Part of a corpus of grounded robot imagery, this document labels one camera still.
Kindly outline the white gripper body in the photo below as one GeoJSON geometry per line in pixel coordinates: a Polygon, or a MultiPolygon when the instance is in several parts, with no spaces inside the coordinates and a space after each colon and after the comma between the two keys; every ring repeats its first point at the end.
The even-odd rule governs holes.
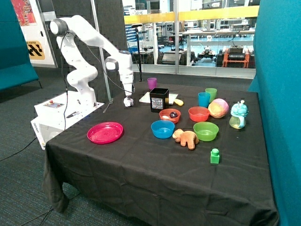
{"type": "Polygon", "coordinates": [[[126,96],[132,96],[135,93],[135,87],[132,82],[122,82],[122,85],[126,96]]]}

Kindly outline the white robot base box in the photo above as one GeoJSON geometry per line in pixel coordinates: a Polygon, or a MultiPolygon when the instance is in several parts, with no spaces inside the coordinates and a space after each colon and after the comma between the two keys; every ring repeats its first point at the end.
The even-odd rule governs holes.
{"type": "Polygon", "coordinates": [[[46,143],[71,127],[103,103],[86,105],[76,91],[67,91],[56,97],[35,105],[37,117],[31,121],[41,148],[44,150],[46,143]]]}

